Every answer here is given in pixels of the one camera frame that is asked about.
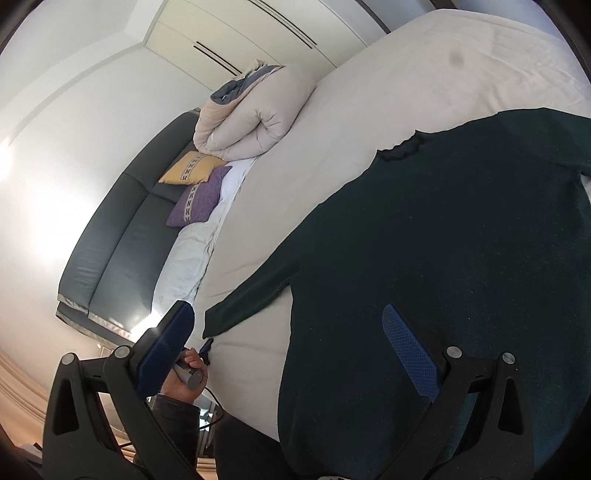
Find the dark green sweater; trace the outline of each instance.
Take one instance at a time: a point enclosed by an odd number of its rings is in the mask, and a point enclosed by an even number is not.
[[[206,312],[204,337],[216,336],[291,286],[278,425],[297,473],[375,478],[420,422],[428,401],[382,331],[388,303],[442,350],[512,352],[536,467],[556,451],[591,392],[580,174],[591,176],[591,119],[515,110],[416,132],[378,151]]]

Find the blue grip pad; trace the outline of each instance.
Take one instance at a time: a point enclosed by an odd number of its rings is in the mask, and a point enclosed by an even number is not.
[[[177,301],[157,327],[148,329],[136,346],[152,343],[136,370],[136,391],[140,398],[156,395],[183,350],[195,325],[191,304]]]
[[[440,390],[437,365],[392,304],[384,308],[382,327],[418,394],[433,403]]]

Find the white duvet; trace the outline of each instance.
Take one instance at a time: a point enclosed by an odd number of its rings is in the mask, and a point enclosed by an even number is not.
[[[158,323],[175,301],[193,303],[224,218],[255,160],[256,157],[229,163],[232,168],[222,180],[220,201],[209,220],[192,223],[180,231],[154,289],[151,324]]]

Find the cable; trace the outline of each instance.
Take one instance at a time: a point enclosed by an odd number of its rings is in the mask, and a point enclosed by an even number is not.
[[[208,429],[212,425],[215,425],[217,422],[221,421],[221,419],[223,419],[225,415],[226,415],[226,412],[225,412],[225,410],[222,409],[222,414],[220,415],[220,417],[217,420],[214,420],[213,422],[208,423],[207,425],[204,425],[203,427],[199,427],[197,430]]]
[[[209,388],[205,387],[205,390],[207,390],[210,395],[213,397],[213,399],[215,400],[216,404],[218,407],[220,407],[222,409],[222,414],[220,415],[220,417],[217,420],[214,420],[211,423],[208,423],[207,425],[204,425],[203,427],[199,427],[197,430],[204,430],[207,429],[209,427],[211,427],[212,425],[215,425],[217,422],[219,422],[221,419],[224,418],[224,415],[226,414],[226,410],[224,410],[224,408],[222,407],[222,405],[220,404],[220,401],[217,399],[217,397],[215,396],[215,393],[213,393],[211,390],[209,390]]]
[[[213,399],[216,401],[216,403],[218,404],[218,406],[219,406],[219,407],[220,407],[222,410],[224,410],[224,411],[225,411],[226,409],[225,409],[224,407],[222,407],[222,404],[221,404],[221,403],[220,403],[220,401],[217,399],[217,397],[214,395],[214,393],[213,393],[211,390],[209,390],[209,388],[207,388],[207,387],[205,387],[205,390],[207,390],[208,392],[210,392],[210,393],[211,393],[211,395],[212,395]]]

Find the folded duvet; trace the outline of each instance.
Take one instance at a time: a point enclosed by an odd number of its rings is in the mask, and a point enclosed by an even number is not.
[[[212,93],[195,127],[195,146],[226,161],[261,155],[286,135],[315,86],[297,64],[259,61]]]

